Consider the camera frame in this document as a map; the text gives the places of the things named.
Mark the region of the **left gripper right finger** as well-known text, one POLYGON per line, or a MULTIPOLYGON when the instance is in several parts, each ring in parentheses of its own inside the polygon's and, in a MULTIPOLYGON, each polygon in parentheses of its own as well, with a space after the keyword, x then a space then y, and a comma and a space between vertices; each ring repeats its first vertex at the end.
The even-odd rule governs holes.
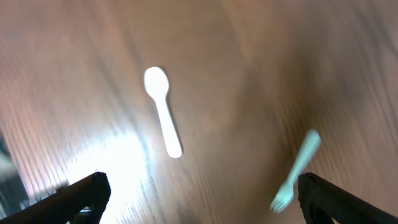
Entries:
POLYGON ((307 224, 397 224, 397 217, 311 172, 298 177, 298 200, 307 224))

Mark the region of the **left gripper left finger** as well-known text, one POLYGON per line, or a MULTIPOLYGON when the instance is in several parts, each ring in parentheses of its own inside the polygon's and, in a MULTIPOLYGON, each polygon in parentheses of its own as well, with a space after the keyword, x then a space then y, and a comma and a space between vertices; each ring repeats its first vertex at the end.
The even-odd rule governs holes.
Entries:
POLYGON ((107 175, 95 172, 16 214, 3 218, 1 224, 98 224, 110 195, 107 175))

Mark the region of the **white plastic spoon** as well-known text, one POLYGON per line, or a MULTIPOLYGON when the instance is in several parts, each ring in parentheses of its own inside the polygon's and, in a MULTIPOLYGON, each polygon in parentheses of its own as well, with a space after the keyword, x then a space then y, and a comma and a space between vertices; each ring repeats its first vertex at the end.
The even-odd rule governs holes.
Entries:
POLYGON ((170 84, 166 73, 160 67, 148 68, 144 72, 144 88, 157 108, 168 155, 175 159, 181 157, 182 145, 167 104, 170 84))

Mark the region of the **white plastic fork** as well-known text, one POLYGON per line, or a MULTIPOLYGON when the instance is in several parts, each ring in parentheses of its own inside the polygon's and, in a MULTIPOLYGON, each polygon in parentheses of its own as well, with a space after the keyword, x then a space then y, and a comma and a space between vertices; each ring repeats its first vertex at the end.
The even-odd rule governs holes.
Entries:
POLYGON ((321 138, 318 131, 314 129, 309 130, 303 140, 286 180, 280 186, 271 202, 270 210, 274 213, 280 213, 289 206, 294 198, 294 185, 298 181, 299 175, 305 170, 318 151, 320 144, 321 138))

